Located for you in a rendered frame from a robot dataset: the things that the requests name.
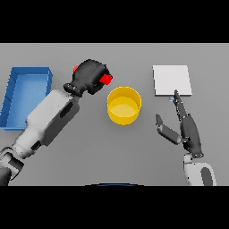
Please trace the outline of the blue tray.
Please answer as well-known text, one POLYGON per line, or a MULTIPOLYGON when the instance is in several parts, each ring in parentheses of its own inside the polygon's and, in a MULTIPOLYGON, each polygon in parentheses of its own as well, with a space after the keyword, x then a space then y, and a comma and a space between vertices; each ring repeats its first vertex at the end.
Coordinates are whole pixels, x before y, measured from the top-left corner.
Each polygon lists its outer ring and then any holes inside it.
POLYGON ((0 110, 0 129, 22 131, 27 116, 49 94, 52 77, 47 66, 12 67, 0 110))

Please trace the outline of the pale square measuring scale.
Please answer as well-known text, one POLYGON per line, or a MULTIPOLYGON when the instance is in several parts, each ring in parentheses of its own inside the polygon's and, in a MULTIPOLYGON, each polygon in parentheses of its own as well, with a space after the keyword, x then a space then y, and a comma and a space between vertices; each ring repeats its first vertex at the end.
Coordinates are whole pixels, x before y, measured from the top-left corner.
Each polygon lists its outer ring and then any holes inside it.
POLYGON ((180 96, 191 96, 187 65, 154 65, 153 79, 156 96, 171 97, 177 89, 180 96))

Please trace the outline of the yellow bowl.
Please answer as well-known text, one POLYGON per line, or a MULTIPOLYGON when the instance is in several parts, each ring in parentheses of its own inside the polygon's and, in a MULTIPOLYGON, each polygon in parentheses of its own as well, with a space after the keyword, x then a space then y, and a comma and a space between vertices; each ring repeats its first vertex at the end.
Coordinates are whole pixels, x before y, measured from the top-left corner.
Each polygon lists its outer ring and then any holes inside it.
POLYGON ((107 115, 119 125, 129 125, 137 120, 141 109, 141 96, 131 87, 113 89, 107 96, 107 115))

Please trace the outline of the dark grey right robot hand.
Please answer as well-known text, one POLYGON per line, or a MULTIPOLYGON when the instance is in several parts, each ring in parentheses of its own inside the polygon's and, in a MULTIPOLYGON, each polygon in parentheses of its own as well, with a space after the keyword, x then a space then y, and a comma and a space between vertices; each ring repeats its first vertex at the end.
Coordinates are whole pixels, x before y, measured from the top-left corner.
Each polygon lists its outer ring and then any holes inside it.
POLYGON ((174 105, 178 120, 180 122, 180 133, 174 131, 163 123, 159 114, 156 114, 156 126, 159 135, 172 142, 174 145, 182 143, 183 148, 191 154, 193 158, 202 158, 201 142, 198 127, 191 114, 186 112, 182 98, 178 90, 174 91, 174 105))

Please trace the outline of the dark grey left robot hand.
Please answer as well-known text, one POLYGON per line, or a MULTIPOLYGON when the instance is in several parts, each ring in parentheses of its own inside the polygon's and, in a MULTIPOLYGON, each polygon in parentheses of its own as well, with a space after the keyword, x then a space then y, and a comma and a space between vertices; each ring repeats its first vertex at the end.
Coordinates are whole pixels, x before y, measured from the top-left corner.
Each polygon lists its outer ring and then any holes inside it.
POLYGON ((72 75, 72 81, 64 84, 64 90, 79 98, 87 91, 94 95, 104 87, 100 79, 110 72, 105 64, 88 59, 82 62, 72 75))

